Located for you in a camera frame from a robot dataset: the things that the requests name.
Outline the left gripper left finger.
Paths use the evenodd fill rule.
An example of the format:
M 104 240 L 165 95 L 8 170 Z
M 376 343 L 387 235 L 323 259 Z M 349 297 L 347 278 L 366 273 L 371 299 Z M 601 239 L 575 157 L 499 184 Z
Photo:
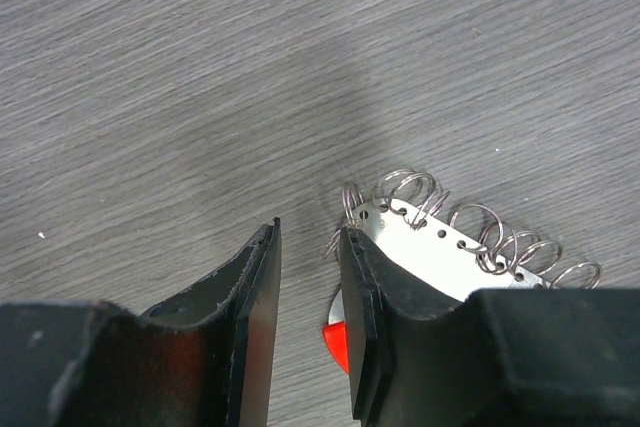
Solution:
M 5 426 L 263 426 L 281 226 L 141 314 L 107 301 L 1 306 Z

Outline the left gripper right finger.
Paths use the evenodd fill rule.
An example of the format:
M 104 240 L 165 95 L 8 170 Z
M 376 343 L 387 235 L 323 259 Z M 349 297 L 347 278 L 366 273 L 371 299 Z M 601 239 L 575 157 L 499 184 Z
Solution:
M 635 289 L 482 289 L 458 302 L 355 229 L 339 266 L 364 426 L 635 426 Z

